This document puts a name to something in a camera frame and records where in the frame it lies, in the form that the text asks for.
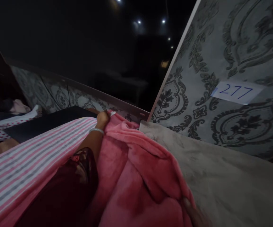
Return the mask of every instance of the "wallpaper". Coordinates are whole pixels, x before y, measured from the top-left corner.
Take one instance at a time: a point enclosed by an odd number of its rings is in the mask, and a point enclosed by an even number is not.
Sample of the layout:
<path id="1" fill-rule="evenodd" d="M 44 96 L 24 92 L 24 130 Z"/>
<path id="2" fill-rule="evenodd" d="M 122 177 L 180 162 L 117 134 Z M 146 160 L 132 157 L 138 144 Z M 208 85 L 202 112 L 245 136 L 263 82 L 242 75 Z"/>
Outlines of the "wallpaper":
<path id="1" fill-rule="evenodd" d="M 211 97 L 222 80 L 266 88 L 249 105 Z M 202 0 L 151 121 L 263 159 L 273 157 L 273 0 Z"/>
<path id="2" fill-rule="evenodd" d="M 61 109 L 66 109 L 70 106 L 79 106 L 84 109 L 94 108 L 99 111 L 112 109 L 129 121 L 138 123 L 141 121 L 141 119 L 136 116 L 78 89 L 68 86 L 67 90 L 67 86 L 64 83 L 42 77 L 45 83 L 43 84 L 41 77 L 35 73 L 14 66 L 11 66 L 11 69 L 31 108 L 36 104 L 41 105 L 48 114 Z"/>

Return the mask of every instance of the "white sheet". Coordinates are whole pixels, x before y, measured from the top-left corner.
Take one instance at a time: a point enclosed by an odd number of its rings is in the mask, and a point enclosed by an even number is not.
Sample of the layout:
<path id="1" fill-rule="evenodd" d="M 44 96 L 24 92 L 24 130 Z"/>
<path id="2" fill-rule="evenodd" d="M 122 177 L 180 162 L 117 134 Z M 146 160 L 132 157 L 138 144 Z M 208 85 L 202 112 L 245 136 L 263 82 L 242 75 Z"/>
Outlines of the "white sheet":
<path id="1" fill-rule="evenodd" d="M 273 164 L 142 121 L 139 130 L 178 160 L 213 226 L 273 226 Z"/>

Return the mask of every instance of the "bracelet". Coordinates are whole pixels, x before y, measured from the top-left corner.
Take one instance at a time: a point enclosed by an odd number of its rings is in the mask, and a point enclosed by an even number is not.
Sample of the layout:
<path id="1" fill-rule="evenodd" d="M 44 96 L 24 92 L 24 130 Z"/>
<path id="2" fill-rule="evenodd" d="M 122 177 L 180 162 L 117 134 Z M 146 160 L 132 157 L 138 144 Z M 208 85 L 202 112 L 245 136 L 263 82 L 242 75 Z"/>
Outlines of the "bracelet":
<path id="1" fill-rule="evenodd" d="M 104 131 L 101 129 L 93 128 L 93 129 L 89 130 L 89 133 L 91 133 L 92 131 L 99 131 L 100 133 L 102 133 L 104 135 Z"/>

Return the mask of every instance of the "white paper note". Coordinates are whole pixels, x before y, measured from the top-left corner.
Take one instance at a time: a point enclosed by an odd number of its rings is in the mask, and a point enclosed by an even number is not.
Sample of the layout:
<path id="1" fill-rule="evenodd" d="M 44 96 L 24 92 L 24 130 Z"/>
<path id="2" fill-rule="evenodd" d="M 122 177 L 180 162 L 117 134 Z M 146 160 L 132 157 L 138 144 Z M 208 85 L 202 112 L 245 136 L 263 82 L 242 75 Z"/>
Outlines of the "white paper note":
<path id="1" fill-rule="evenodd" d="M 254 83 L 226 80 L 218 83 L 211 96 L 247 105 L 264 88 L 265 86 Z"/>

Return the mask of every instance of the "striped blanket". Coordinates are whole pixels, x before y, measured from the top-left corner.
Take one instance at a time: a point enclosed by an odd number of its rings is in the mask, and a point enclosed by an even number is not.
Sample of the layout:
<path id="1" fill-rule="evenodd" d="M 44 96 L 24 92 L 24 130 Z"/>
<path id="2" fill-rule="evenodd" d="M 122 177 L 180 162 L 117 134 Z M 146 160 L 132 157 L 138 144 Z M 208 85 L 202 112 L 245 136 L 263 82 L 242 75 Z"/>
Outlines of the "striped blanket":
<path id="1" fill-rule="evenodd" d="M 0 226 L 16 223 L 96 123 L 91 117 L 77 119 L 0 155 Z"/>

